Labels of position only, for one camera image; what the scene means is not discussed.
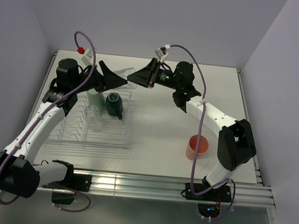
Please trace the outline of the large clear glass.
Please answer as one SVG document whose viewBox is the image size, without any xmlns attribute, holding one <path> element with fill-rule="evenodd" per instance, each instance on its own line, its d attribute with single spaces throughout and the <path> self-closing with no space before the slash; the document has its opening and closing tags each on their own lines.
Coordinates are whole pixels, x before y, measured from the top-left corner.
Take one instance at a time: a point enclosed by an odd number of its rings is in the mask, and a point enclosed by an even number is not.
<svg viewBox="0 0 299 224">
<path fill-rule="evenodd" d="M 114 71 L 115 74 L 117 74 L 118 76 L 120 76 L 123 79 L 127 79 L 127 77 L 135 72 L 135 68 L 125 68 L 125 69 L 120 69 L 120 70 L 116 70 Z M 118 90 L 134 90 L 137 88 L 137 84 L 132 83 L 131 81 L 128 81 L 127 84 L 122 85 L 116 89 Z"/>
<path fill-rule="evenodd" d="M 84 109 L 86 124 L 92 131 L 100 131 L 104 128 L 101 111 L 96 106 L 88 105 Z"/>
</svg>

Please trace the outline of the light green plastic cup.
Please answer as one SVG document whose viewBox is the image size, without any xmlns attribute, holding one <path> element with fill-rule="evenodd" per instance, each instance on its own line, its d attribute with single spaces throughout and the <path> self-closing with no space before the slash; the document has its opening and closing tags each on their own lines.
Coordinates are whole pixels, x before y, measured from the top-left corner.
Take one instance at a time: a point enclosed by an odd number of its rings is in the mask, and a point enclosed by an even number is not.
<svg viewBox="0 0 299 224">
<path fill-rule="evenodd" d="M 86 93 L 89 105 L 96 106 L 100 111 L 106 110 L 106 99 L 102 93 L 97 92 L 95 89 L 91 89 Z"/>
</svg>

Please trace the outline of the dark green ceramic mug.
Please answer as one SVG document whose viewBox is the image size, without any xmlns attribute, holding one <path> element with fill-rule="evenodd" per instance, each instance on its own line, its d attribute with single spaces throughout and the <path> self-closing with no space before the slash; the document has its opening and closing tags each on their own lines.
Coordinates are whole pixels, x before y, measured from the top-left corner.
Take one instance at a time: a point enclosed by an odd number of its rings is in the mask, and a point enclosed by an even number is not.
<svg viewBox="0 0 299 224">
<path fill-rule="evenodd" d="M 119 120 L 123 119 L 123 103 L 122 98 L 117 92 L 111 92 L 106 97 L 106 111 L 111 117 L 116 117 Z"/>
</svg>

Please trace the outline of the orange plastic cup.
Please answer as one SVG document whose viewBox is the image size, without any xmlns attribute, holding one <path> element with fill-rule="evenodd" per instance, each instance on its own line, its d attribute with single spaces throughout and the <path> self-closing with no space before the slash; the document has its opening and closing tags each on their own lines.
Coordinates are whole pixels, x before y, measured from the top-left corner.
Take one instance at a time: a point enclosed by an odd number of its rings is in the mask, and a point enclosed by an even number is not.
<svg viewBox="0 0 299 224">
<path fill-rule="evenodd" d="M 209 142 L 204 136 L 193 135 L 189 139 L 186 147 L 185 155 L 189 160 L 193 160 L 195 152 L 197 151 L 197 158 L 206 153 L 209 149 Z"/>
</svg>

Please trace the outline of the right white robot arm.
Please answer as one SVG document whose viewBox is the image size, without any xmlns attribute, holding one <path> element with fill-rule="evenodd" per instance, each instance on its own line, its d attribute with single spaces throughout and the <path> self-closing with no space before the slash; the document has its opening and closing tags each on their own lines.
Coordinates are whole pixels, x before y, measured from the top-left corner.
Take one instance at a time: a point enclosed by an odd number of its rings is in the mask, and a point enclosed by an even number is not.
<svg viewBox="0 0 299 224">
<path fill-rule="evenodd" d="M 228 183 L 237 168 L 252 159 L 257 150 L 248 120 L 230 117 L 207 102 L 194 87 L 194 77 L 193 65 L 189 62 L 179 62 L 175 70 L 166 70 L 158 59 L 153 58 L 144 68 L 130 74 L 127 80 L 145 88 L 158 84 L 173 89 L 175 105 L 196 117 L 200 122 L 199 129 L 206 125 L 216 135 L 218 162 L 203 178 L 202 191 L 194 192 L 196 196 L 213 200 L 220 194 L 220 187 Z"/>
</svg>

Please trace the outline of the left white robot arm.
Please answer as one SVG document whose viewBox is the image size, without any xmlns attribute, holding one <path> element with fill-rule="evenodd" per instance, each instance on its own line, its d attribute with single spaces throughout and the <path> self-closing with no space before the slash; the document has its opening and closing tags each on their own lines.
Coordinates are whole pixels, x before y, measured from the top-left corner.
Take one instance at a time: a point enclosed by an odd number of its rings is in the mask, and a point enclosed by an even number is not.
<svg viewBox="0 0 299 224">
<path fill-rule="evenodd" d="M 0 151 L 0 190 L 16 197 L 29 198 L 39 186 L 57 183 L 69 188 L 74 182 L 74 167 L 62 160 L 33 165 L 37 153 L 53 129 L 77 103 L 77 95 L 94 89 L 105 92 L 126 85 L 127 80 L 112 72 L 103 61 L 81 69 L 74 59 L 58 63 L 56 77 L 50 83 L 33 119 L 23 131 Z"/>
</svg>

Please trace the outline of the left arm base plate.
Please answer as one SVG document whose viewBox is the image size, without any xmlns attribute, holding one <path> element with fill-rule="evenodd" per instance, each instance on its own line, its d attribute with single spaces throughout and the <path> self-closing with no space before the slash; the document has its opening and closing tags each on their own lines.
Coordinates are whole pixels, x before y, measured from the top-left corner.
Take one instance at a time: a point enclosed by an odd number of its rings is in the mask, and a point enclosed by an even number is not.
<svg viewBox="0 0 299 224">
<path fill-rule="evenodd" d="M 55 182 L 57 187 L 66 187 L 77 191 L 89 192 L 92 181 L 92 175 L 74 174 L 68 182 Z"/>
</svg>

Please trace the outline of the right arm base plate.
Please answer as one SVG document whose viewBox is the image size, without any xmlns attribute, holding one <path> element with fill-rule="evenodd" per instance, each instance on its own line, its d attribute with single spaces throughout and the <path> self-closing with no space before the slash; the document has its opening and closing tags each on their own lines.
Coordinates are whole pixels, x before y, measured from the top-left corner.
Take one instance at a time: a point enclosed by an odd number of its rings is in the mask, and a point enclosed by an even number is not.
<svg viewBox="0 0 299 224">
<path fill-rule="evenodd" d="M 230 203 L 232 201 L 232 194 L 230 186 L 223 185 L 218 189 L 212 189 L 207 193 L 199 196 L 194 195 L 191 192 L 190 183 L 185 184 L 185 189 L 181 191 L 181 196 L 187 200 L 206 201 L 206 202 L 217 202 Z"/>
</svg>

